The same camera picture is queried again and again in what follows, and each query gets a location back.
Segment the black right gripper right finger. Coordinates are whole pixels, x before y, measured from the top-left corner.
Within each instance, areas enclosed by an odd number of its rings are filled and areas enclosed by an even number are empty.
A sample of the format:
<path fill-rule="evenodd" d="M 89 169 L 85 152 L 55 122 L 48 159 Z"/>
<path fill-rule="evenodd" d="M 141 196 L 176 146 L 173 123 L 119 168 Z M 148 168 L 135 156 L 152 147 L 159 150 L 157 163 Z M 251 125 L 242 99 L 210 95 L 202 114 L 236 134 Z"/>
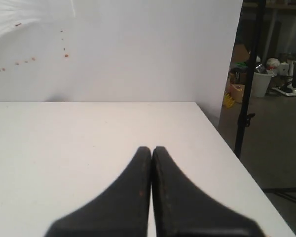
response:
<path fill-rule="evenodd" d="M 252 219 L 199 189 L 165 147 L 152 154 L 152 201 L 158 237 L 262 237 Z"/>

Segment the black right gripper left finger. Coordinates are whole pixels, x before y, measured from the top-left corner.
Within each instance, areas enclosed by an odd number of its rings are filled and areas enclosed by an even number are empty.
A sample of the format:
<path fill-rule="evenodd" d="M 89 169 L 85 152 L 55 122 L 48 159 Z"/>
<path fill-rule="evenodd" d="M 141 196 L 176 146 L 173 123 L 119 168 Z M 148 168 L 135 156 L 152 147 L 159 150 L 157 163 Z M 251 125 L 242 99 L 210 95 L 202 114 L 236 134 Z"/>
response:
<path fill-rule="evenodd" d="M 55 221 L 47 237 L 145 237 L 151 193 L 151 152 L 138 147 L 119 177 L 95 199 Z"/>

